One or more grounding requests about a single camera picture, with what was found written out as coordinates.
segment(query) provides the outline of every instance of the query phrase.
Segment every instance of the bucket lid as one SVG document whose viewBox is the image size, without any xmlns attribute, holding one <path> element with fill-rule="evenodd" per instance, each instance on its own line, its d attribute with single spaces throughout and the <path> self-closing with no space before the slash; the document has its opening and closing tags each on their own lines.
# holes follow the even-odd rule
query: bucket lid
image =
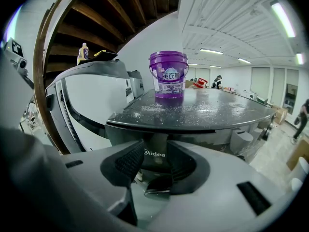
<svg viewBox="0 0 309 232">
<path fill-rule="evenodd" d="M 177 51 L 160 51 L 160 52 L 154 52 L 150 55 L 149 59 L 152 60 L 155 57 L 163 56 L 163 55 L 178 55 L 184 58 L 188 58 L 187 54 Z"/>
</svg>

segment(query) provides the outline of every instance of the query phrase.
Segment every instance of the purple bucket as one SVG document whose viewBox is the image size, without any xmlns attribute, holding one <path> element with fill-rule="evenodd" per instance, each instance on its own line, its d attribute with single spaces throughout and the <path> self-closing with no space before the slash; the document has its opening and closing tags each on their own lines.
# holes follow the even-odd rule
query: purple bucket
<svg viewBox="0 0 309 232">
<path fill-rule="evenodd" d="M 185 76 L 189 70 L 187 55 L 176 51 L 161 51 L 152 53 L 149 60 L 155 96 L 160 98 L 183 97 Z"/>
</svg>

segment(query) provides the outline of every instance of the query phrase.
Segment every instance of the bucket handle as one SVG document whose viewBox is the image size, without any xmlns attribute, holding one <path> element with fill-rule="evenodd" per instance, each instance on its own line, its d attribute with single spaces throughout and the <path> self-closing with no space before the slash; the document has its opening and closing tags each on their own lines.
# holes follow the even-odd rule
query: bucket handle
<svg viewBox="0 0 309 232">
<path fill-rule="evenodd" d="M 187 72 L 186 72 L 183 76 L 179 77 L 179 79 L 184 78 L 184 77 L 188 74 L 189 65 L 187 65 L 186 69 L 187 69 Z M 177 79 L 177 80 L 165 80 L 165 79 L 159 78 L 159 77 L 157 77 L 157 76 L 155 76 L 155 75 L 153 74 L 151 66 L 149 66 L 149 71 L 150 71 L 151 75 L 153 75 L 153 77 L 154 77 L 155 79 L 157 79 L 157 80 L 159 80 L 159 81 L 161 81 L 161 82 L 164 82 L 164 83 L 174 83 L 174 82 L 177 82 L 177 81 L 179 80 L 179 79 Z"/>
</svg>

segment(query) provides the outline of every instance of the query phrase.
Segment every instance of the red object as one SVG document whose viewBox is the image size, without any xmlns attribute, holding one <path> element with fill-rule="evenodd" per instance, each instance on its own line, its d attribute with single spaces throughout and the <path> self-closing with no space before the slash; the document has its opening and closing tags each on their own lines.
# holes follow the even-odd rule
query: red object
<svg viewBox="0 0 309 232">
<path fill-rule="evenodd" d="M 204 84 L 207 84 L 208 82 L 202 78 L 199 78 L 197 83 L 193 83 L 193 85 L 199 87 L 199 88 L 204 88 Z"/>
</svg>

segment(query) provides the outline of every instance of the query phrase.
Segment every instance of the person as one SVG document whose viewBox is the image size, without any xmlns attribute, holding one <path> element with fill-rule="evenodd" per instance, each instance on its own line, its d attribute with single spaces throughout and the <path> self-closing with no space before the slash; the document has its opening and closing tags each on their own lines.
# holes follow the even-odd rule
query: person
<svg viewBox="0 0 309 232">
<path fill-rule="evenodd" d="M 211 88 L 219 89 L 221 88 L 221 75 L 217 76 L 217 78 L 213 81 Z"/>
<path fill-rule="evenodd" d="M 308 122 L 308 113 L 309 113 L 309 99 L 307 99 L 305 104 L 302 105 L 302 107 L 300 109 L 299 116 L 296 118 L 296 120 L 294 122 L 294 124 L 298 124 L 299 121 L 300 121 L 300 126 L 299 126 L 297 132 L 295 133 L 295 135 L 293 136 L 293 138 L 291 139 L 292 144 L 296 143 L 298 136 L 300 135 L 300 133 L 305 128 L 305 126 Z"/>
</svg>

